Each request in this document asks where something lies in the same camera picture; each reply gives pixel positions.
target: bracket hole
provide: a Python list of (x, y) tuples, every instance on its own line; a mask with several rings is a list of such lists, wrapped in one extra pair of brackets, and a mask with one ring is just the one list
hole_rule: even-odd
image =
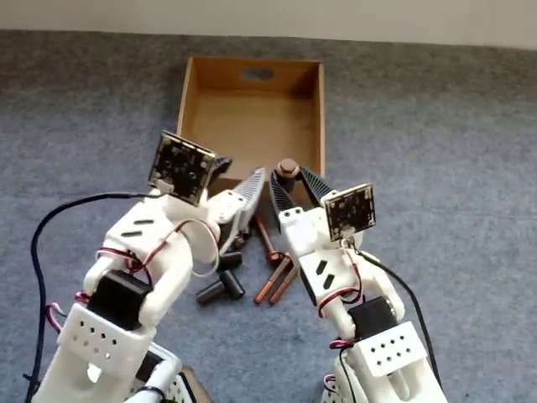
[(325, 283), (322, 285), (325, 290), (328, 290), (330, 286), (332, 285), (332, 282), (334, 281), (336, 277), (334, 275), (328, 275), (326, 277)]
[(130, 233), (122, 233), (121, 236), (124, 238), (133, 238), (133, 237), (139, 237), (142, 235), (142, 231), (131, 231)]
[(147, 224), (153, 224), (154, 220), (136, 220), (134, 222), (134, 225), (147, 225)]

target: cardboard box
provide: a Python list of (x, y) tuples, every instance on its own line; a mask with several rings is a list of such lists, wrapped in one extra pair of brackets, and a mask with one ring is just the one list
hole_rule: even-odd
[[(316, 61), (189, 59), (177, 134), (233, 157), (215, 191), (292, 158), (325, 174), (323, 66)], [(302, 189), (294, 197), (306, 200)]]

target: floor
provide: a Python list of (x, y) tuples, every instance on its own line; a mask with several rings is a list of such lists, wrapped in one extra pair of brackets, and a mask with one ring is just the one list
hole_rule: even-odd
[[(0, 401), (22, 400), (33, 359), (37, 222), (82, 195), (147, 189), (193, 54), (325, 63), (328, 180), (374, 183), (378, 225), (364, 246), (420, 298), (448, 400), (537, 401), (537, 53), (6, 31), (0, 49)], [(50, 224), (40, 245), (50, 301), (70, 305), (130, 204), (98, 202)], [(318, 401), (333, 328), (299, 281), (275, 308), (255, 306), (269, 272), (255, 239), (245, 262), (244, 299), (201, 308), (193, 280), (158, 343), (195, 368), (216, 402)], [(44, 365), (54, 351), (47, 329)]]

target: white plastic part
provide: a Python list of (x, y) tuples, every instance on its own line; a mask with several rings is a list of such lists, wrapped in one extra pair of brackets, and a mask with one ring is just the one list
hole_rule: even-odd
[[(333, 193), (325, 196), (321, 204)], [(291, 255), (294, 264), (300, 266), (301, 278), (316, 306), (319, 306), (326, 296), (336, 290), (343, 287), (358, 287), (358, 278), (352, 267), (354, 263), (360, 272), (362, 289), (384, 296), (398, 321), (404, 317), (404, 304), (388, 275), (376, 265), (355, 254), (354, 250), (348, 250), (347, 254), (345, 249), (340, 248), (339, 243), (331, 242), (324, 208), (317, 207), (308, 212), (299, 207), (289, 209), (279, 214), (279, 222), (284, 250)], [(362, 233), (355, 233), (352, 237), (356, 248), (359, 248), (362, 243)], [(319, 269), (319, 263), (322, 260), (326, 261), (326, 265), (324, 269)], [(354, 339), (355, 324), (341, 299), (336, 298), (325, 304), (322, 314), (334, 323), (342, 339)], [(373, 355), (371, 348), (377, 348), (373, 344), (380, 343), (380, 348), (382, 348), (386, 335), (395, 335), (395, 333), (388, 332), (360, 342), (362, 344), (359, 343), (345, 352), (348, 376), (343, 374), (339, 360), (336, 359), (334, 373), (341, 402), (354, 403), (349, 389), (349, 380), (353, 385), (352, 390), (356, 400), (360, 403), (446, 402), (424, 356), (423, 345), (414, 327), (411, 324), (404, 324), (393, 331), (400, 332), (399, 337), (404, 335), (408, 338), (409, 345), (404, 349), (406, 355), (401, 352), (401, 356), (398, 356), (398, 351), (392, 352), (391, 349), (389, 351), (391, 355), (387, 355), (383, 360)], [(359, 345), (368, 347), (369, 353), (366, 347), (362, 351)], [(378, 361), (381, 361), (382, 369), (374, 368), (378, 367)], [(323, 401), (338, 402), (334, 396), (328, 396), (325, 393), (323, 399), (328, 398), (331, 400)]]
[(235, 235), (238, 234), (240, 213), (246, 204), (246, 199), (235, 191), (222, 191), (209, 199), (207, 203), (209, 220), (228, 227), (227, 231), (224, 231), (225, 234), (221, 234), (222, 237), (225, 236), (227, 238), (222, 239), (222, 244), (218, 251), (219, 254), (227, 251)]
[[(194, 207), (185, 201), (169, 195), (157, 199), (145, 198), (143, 203), (149, 207), (149, 210), (164, 214), (166, 219), (174, 225), (184, 220), (201, 220), (209, 226), (215, 234), (216, 239), (220, 238), (220, 227), (208, 217), (209, 209), (207, 206), (206, 189), (201, 195), (200, 205), (198, 207)], [(181, 232), (189, 241), (193, 259), (208, 264), (214, 261), (216, 254), (211, 246), (211, 235), (201, 225), (196, 223), (187, 224), (181, 229)]]
[(246, 206), (246, 199), (235, 191), (221, 191), (207, 203), (209, 219), (227, 224)]
[(238, 229), (243, 231), (248, 228), (255, 210), (258, 208), (259, 199), (265, 184), (265, 169), (257, 168), (250, 176), (239, 183), (233, 191), (246, 199), (246, 205), (241, 210)]
[[(151, 194), (158, 195), (159, 191), (153, 190)], [(206, 190), (198, 207), (171, 196), (146, 198), (108, 231), (103, 246), (131, 250), (144, 260), (178, 222), (186, 219), (206, 222), (219, 239), (220, 228), (207, 214)], [(150, 381), (163, 388), (167, 386), (166, 395), (171, 400), (194, 401), (178, 374), (180, 361), (151, 343), (155, 326), (186, 287), (193, 257), (207, 263), (216, 257), (213, 238), (202, 225), (186, 224), (181, 232), (172, 233), (148, 264), (154, 289), (141, 306), (138, 320), (142, 326), (138, 330), (125, 331), (78, 303), (71, 308), (58, 338), (59, 347), (33, 403), (124, 402), (143, 386), (135, 374), (148, 348), (166, 361)], [(102, 255), (87, 272), (83, 290), (91, 295), (106, 272), (123, 268), (122, 258)], [(153, 402), (154, 395), (143, 392), (134, 401)]]
[(427, 357), (412, 322), (366, 338), (357, 344), (364, 363), (374, 377), (391, 374)]
[(133, 391), (134, 395), (125, 400), (127, 403), (159, 403), (161, 401), (160, 395), (154, 391), (138, 390), (142, 386), (152, 386), (166, 393), (172, 382), (175, 382), (175, 376), (181, 369), (181, 362), (179, 359), (158, 344), (152, 343), (149, 347), (149, 351), (161, 357), (163, 361), (155, 366), (145, 385), (141, 385), (141, 382), (136, 379), (137, 382), (133, 383), (130, 389), (130, 391)]
[[(139, 259), (144, 260), (172, 232), (174, 224), (166, 218), (161, 210), (151, 205), (137, 203), (107, 232), (105, 246), (112, 243), (120, 249), (133, 251)], [(207, 243), (212, 245), (210, 234), (200, 225), (192, 223), (204, 233)], [(206, 256), (211, 255), (212, 248), (206, 247)], [(84, 290), (91, 294), (103, 273), (110, 269), (113, 261), (107, 256), (101, 257), (86, 275)], [(192, 271), (190, 245), (182, 233), (172, 233), (160, 252), (158, 252), (148, 269), (154, 278), (154, 289), (145, 298), (138, 319), (147, 327), (156, 326), (171, 305), (186, 287)]]
[[(125, 331), (84, 306), (74, 304), (33, 402), (123, 401), (154, 334), (154, 327)], [(101, 370), (95, 383), (88, 377), (88, 364)]]

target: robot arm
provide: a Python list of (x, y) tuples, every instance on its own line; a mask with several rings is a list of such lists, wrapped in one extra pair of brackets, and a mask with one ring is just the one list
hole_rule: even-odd
[[(356, 253), (362, 232), (375, 223), (372, 187), (337, 192), (302, 170), (298, 179), (310, 194), (310, 210), (293, 202), (274, 172), (270, 190), (284, 245), (311, 302), (341, 339), (331, 343), (341, 349), (335, 389), (326, 387), (322, 401), (446, 402), (413, 324), (401, 322), (404, 304), (389, 277), (376, 258)], [(367, 300), (360, 298), (365, 293)]]
[[(179, 151), (171, 149), (169, 155), (179, 157), (180, 147), (188, 143), (168, 135), (163, 141), (168, 147), (177, 143)], [(208, 169), (206, 150), (203, 153), (201, 164)], [(191, 178), (194, 170), (183, 171)], [(87, 304), (76, 302), (70, 309), (58, 337), (59, 347), (32, 402), (149, 403), (159, 401), (163, 392), (167, 398), (171, 394), (188, 402), (187, 396), (178, 395), (179, 387), (175, 391), (170, 387), (181, 383), (181, 364), (153, 343), (156, 326), (186, 287), (193, 260), (217, 262), (226, 247), (221, 241), (233, 239), (244, 229), (263, 182), (261, 169), (224, 196), (208, 199), (206, 189), (200, 189), (196, 203), (189, 202), (191, 191), (181, 193), (185, 195), (182, 199), (170, 195), (146, 198), (114, 224), (102, 249), (113, 253), (98, 254), (87, 272), (83, 291), (89, 300)], [(164, 187), (180, 191), (177, 186)], [(240, 203), (230, 204), (230, 200)], [(141, 263), (137, 267), (147, 270), (152, 281), (133, 276), (129, 273), (132, 267), (125, 270), (125, 256), (135, 256)], [(92, 379), (89, 374), (95, 368), (98, 377)]]

